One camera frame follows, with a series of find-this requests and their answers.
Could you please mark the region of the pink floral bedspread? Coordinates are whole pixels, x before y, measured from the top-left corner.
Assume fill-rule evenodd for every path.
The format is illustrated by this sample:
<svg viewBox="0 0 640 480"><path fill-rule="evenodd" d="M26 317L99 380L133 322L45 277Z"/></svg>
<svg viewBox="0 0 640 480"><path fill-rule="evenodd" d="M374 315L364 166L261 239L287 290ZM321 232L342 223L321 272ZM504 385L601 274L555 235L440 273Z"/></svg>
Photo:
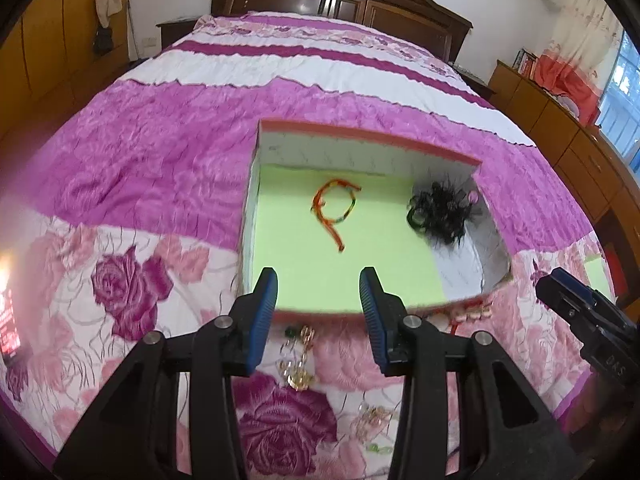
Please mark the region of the pink floral bedspread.
<svg viewBox="0 0 640 480"><path fill-rule="evenodd" d="M192 34L98 93L14 185L14 304L32 353L1 370L1 408L47 460L132 345L226 312L258 124L322 122L477 158L513 280L459 327L495 334L564 430L603 400L578 340L535 296L581 280L596 233L535 143L431 52L329 18L252 12Z"/></svg>

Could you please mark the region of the red cardboard jewelry box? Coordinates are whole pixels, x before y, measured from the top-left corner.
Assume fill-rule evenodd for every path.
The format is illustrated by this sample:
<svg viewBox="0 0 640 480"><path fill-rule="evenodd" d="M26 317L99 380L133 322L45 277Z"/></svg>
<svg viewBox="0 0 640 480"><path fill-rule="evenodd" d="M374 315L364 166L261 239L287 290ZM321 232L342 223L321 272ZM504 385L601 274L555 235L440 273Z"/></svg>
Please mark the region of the red cardboard jewelry box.
<svg viewBox="0 0 640 480"><path fill-rule="evenodd" d="M478 159L425 141L264 119L243 210L240 289L271 268L279 318L350 318L360 315L359 274L370 266L410 309L477 306L512 278L479 174ZM406 220L414 188L445 179L480 193L480 214L451 246Z"/></svg>

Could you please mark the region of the red white curtain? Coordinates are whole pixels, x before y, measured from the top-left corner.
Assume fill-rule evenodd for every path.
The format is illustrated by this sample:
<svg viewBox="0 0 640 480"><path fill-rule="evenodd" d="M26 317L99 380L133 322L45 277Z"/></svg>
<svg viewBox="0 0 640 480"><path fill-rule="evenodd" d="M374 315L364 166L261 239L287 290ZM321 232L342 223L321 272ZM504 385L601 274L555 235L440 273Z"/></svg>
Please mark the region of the red white curtain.
<svg viewBox="0 0 640 480"><path fill-rule="evenodd" d="M578 122L592 124L623 36L623 25L605 0L563 0L534 81L571 100Z"/></svg>

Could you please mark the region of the dark wooden nightstand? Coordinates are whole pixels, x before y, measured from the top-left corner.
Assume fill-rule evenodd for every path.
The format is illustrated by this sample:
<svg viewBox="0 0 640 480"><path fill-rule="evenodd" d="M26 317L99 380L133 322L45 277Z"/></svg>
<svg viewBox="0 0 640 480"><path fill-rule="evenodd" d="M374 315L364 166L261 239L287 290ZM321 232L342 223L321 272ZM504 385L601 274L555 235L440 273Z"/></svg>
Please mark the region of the dark wooden nightstand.
<svg viewBox="0 0 640 480"><path fill-rule="evenodd" d="M166 21L157 24L160 31L160 50L164 52L176 41L188 36L198 22L198 18L179 18L178 20Z"/></svg>

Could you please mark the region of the wooden wardrobe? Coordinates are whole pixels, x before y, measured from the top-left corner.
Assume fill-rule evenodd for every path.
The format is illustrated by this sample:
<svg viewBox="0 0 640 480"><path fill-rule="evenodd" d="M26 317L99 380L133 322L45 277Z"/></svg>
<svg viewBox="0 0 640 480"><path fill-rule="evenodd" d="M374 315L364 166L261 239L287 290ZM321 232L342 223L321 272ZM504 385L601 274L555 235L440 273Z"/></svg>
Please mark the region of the wooden wardrobe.
<svg viewBox="0 0 640 480"><path fill-rule="evenodd" d="M94 0L32 0L1 47L1 133L64 122L110 84L128 64L126 12L110 26L99 54Z"/></svg>

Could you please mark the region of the gold pearl brooch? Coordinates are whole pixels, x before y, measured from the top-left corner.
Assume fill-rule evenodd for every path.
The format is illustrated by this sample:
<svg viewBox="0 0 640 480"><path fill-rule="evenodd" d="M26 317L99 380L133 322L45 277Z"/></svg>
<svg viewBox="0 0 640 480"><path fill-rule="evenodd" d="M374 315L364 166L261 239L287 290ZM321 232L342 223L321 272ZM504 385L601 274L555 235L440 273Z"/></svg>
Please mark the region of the gold pearl brooch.
<svg viewBox="0 0 640 480"><path fill-rule="evenodd" d="M314 375L307 370L303 359L281 361L279 372L285 383L295 391L306 391L314 383Z"/></svg>

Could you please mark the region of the wooden sideboard cabinet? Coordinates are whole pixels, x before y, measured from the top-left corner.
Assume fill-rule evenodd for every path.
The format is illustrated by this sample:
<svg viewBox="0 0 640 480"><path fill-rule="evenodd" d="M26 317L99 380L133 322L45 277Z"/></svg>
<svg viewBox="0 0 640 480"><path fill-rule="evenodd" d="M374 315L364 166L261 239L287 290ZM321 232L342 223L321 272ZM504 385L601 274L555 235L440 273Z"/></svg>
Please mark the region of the wooden sideboard cabinet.
<svg viewBox="0 0 640 480"><path fill-rule="evenodd" d="M537 145L592 221L616 215L633 245L639 243L639 185L594 127L584 127L547 92L505 62L489 81L491 103Z"/></svg>

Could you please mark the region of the black hanging bag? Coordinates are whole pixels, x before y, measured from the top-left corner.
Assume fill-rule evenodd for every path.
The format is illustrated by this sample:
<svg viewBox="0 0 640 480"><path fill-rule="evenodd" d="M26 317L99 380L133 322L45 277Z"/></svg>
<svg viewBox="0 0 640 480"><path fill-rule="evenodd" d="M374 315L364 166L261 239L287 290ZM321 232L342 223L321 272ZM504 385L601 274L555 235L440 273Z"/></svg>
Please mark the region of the black hanging bag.
<svg viewBox="0 0 640 480"><path fill-rule="evenodd" d="M111 26L98 25L94 36L92 50L96 55L106 55L114 49L113 29Z"/></svg>

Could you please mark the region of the green bead gold earring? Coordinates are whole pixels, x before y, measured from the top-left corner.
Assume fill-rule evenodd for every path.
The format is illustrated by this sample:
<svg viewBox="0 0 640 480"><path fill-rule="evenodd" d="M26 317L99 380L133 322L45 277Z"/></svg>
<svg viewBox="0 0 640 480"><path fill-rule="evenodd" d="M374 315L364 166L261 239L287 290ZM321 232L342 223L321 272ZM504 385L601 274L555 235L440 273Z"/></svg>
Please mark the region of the green bead gold earring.
<svg viewBox="0 0 640 480"><path fill-rule="evenodd" d="M306 362L314 346L314 328L309 325L290 325L285 329L284 336L284 345L291 350L295 359Z"/></svg>

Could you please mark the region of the black feather hair clip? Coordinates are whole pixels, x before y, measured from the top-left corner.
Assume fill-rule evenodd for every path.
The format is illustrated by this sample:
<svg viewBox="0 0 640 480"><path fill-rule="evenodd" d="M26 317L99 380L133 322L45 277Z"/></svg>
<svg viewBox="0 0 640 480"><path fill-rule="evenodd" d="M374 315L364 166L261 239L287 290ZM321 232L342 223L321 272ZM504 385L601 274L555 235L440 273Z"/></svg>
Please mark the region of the black feather hair clip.
<svg viewBox="0 0 640 480"><path fill-rule="evenodd" d="M465 191L449 179L417 185L408 203L406 220L414 232L442 244L460 244L466 222L480 214L480 193Z"/></svg>

